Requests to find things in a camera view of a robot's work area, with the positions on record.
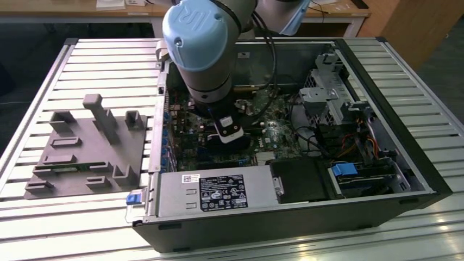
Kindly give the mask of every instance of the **floor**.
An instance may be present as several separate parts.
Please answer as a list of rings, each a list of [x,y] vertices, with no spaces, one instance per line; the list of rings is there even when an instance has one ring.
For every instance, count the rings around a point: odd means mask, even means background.
[[[61,24],[50,33],[42,24],[0,24],[0,64],[15,82],[15,88],[0,96],[0,154],[27,109],[47,69],[66,38],[151,37],[149,24]],[[464,19],[455,24],[418,70],[418,75],[464,121]]]

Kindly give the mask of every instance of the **blue tab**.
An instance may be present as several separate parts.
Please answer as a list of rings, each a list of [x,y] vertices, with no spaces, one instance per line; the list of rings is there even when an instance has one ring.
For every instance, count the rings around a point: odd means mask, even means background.
[[[125,205],[138,205],[142,203],[142,193],[129,194],[125,198]]]
[[[295,34],[297,29],[299,28],[299,24],[303,19],[305,11],[307,9],[310,0],[303,0],[295,10],[295,13],[293,14],[291,19],[289,20],[287,24],[285,25],[282,31],[279,31],[279,34],[283,35],[293,35]]]
[[[170,59],[186,71],[203,71],[222,56],[227,41],[222,14],[210,0],[182,0],[163,16]]]
[[[353,163],[338,163],[331,167],[334,176],[357,175],[357,169]]]

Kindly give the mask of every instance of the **wooden desk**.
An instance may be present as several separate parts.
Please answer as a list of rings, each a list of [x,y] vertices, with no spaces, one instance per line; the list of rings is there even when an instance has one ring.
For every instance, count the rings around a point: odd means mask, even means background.
[[[371,11],[358,36],[382,36],[418,69],[464,14],[464,0],[363,0]]]
[[[307,9],[303,23],[346,23],[343,33],[354,37],[369,10],[357,9],[350,0],[322,5],[323,14]],[[147,4],[126,5],[123,10],[97,11],[95,0],[0,0],[0,23],[150,23],[154,37],[162,37],[162,17],[167,8]]]

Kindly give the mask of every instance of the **green circuit board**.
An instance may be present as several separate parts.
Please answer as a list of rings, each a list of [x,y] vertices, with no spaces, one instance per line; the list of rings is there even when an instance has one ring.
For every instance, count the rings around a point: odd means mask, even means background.
[[[251,106],[254,114],[267,102],[267,90],[258,91],[251,100],[246,102]],[[170,116],[173,119],[173,139],[175,144],[177,171],[198,169],[198,164],[233,163],[237,166],[255,166],[255,153],[273,152],[275,159],[293,158],[301,155],[301,148],[290,130],[286,119],[287,101],[285,96],[277,96],[271,102],[258,126],[253,129],[250,145],[233,153],[210,152],[205,147],[209,135],[215,135],[213,122],[190,113],[186,110],[187,95],[174,94],[169,97]]]

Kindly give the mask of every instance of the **black plastic cover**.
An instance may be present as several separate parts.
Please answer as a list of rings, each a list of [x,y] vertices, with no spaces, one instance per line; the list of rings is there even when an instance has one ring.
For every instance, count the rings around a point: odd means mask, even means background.
[[[329,173],[318,158],[273,160],[269,166],[283,188],[283,194],[277,196],[278,203],[335,199]]]

